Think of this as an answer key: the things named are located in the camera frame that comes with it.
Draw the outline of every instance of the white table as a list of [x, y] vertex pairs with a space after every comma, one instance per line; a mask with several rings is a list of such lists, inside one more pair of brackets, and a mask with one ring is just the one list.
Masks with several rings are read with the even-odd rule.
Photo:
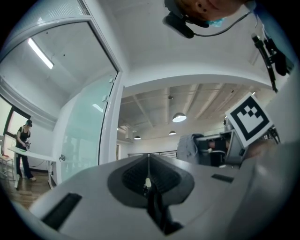
[[50, 188], [53, 189], [53, 186], [52, 186], [52, 183], [51, 183], [51, 173], [52, 173], [52, 162], [56, 162], [54, 160], [54, 158], [52, 158], [50, 156], [45, 156], [45, 155], [33, 153], [33, 152], [30, 152], [30, 151], [22, 151], [22, 149], [17, 148], [17, 147], [11, 147], [11, 148], [8, 148], [8, 150], [11, 150], [15, 153], [15, 157], [14, 157], [15, 188], [18, 188], [18, 183], [19, 183], [19, 178], [20, 178], [20, 176], [17, 174], [16, 155], [20, 154], [20, 155], [28, 156], [28, 157], [31, 157], [31, 158], [37, 158], [37, 159], [40, 159], [40, 160], [47, 161], [47, 164], [49, 166], [48, 167], [48, 176], [49, 176], [48, 183], [49, 183]]

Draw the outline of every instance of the railing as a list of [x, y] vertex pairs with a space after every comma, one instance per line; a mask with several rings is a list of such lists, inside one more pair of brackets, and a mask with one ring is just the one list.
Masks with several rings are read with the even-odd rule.
[[177, 158], [177, 151], [166, 151], [166, 152], [149, 152], [149, 153], [128, 153], [128, 157], [134, 157], [138, 155], [143, 155], [143, 154], [157, 154], [157, 155], [163, 155], [169, 158]]

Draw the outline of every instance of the black pants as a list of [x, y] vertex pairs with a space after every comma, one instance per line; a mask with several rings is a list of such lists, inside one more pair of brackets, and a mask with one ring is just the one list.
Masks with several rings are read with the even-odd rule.
[[17, 166], [16, 166], [17, 174], [22, 176], [22, 172], [21, 172], [21, 169], [20, 169], [20, 159], [21, 158], [22, 158], [24, 173], [25, 173], [26, 177], [28, 179], [33, 178], [33, 175], [30, 172], [27, 156], [23, 156], [23, 155], [20, 155], [20, 154], [17, 154], [17, 157], [16, 157], [16, 160], [17, 160]]

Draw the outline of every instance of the black cap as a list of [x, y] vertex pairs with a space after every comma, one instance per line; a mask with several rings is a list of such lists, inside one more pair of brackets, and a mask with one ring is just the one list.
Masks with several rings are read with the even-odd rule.
[[28, 120], [26, 121], [26, 124], [27, 124], [28, 126], [32, 127], [32, 121], [31, 121], [30, 119], [28, 119]]

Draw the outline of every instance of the wooden floor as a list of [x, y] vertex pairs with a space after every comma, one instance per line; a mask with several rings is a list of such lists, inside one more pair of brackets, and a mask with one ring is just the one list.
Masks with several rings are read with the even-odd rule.
[[45, 172], [32, 172], [32, 175], [37, 179], [32, 182], [29, 179], [20, 179], [18, 190], [14, 188], [14, 181], [4, 180], [1, 176], [1, 185], [7, 192], [12, 201], [19, 202], [23, 207], [29, 208], [42, 194], [50, 190], [48, 184], [48, 174]]

